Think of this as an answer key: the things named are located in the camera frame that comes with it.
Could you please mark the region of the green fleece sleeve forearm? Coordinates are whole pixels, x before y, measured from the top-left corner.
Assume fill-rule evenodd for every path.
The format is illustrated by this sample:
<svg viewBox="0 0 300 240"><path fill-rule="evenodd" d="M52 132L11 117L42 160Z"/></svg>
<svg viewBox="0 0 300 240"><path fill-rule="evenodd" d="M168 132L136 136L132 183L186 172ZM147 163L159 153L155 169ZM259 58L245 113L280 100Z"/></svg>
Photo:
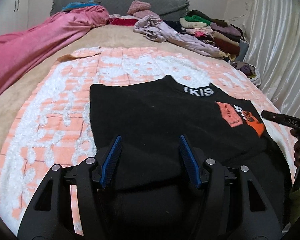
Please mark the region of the green fleece sleeve forearm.
<svg viewBox="0 0 300 240"><path fill-rule="evenodd" d="M290 223L293 225L300 217L300 189L289 194Z"/></svg>

